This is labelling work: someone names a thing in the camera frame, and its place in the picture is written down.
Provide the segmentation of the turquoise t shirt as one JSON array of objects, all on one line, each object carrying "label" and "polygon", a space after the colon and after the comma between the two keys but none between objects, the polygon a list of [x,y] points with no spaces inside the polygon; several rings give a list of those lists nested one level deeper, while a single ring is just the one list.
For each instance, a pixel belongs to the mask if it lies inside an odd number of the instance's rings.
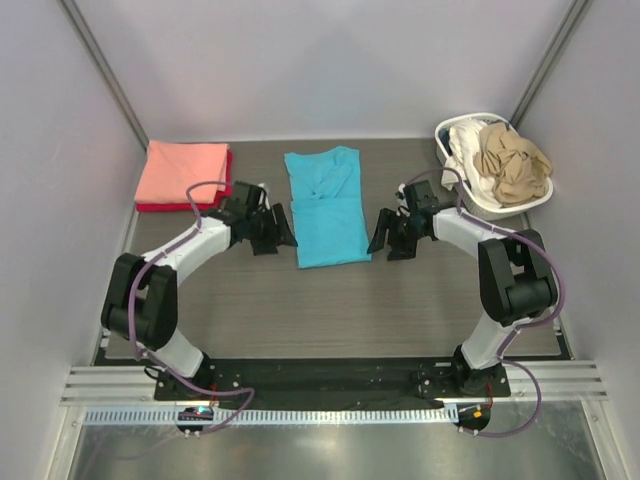
[{"label": "turquoise t shirt", "polygon": [[287,153],[300,269],[368,262],[360,152],[338,146],[316,154]]}]

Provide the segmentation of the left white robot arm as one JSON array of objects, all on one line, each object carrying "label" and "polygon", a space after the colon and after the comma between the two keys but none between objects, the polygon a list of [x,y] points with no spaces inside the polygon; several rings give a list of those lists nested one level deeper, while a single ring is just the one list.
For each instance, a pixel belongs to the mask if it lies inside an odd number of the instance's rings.
[{"label": "left white robot arm", "polygon": [[255,256],[297,245],[283,205],[269,200],[266,186],[237,181],[219,206],[201,210],[192,192],[209,184],[187,188],[195,215],[190,228],[154,250],[123,253],[116,259],[101,312],[103,328],[127,340],[136,359],[147,358],[163,368],[193,400],[213,393],[214,376],[209,356],[179,329],[181,283],[244,241]]}]

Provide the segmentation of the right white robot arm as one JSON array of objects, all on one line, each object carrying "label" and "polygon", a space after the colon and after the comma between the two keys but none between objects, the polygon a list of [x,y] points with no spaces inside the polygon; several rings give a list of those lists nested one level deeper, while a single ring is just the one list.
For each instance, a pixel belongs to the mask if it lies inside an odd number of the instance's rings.
[{"label": "right white robot arm", "polygon": [[499,379],[502,357],[519,331],[559,304],[560,289],[540,234],[487,223],[458,203],[441,202],[428,181],[402,184],[398,207],[380,210],[367,252],[390,249],[389,261],[416,257],[418,241],[449,243],[477,261],[483,313],[451,358],[450,380],[479,396]]}]

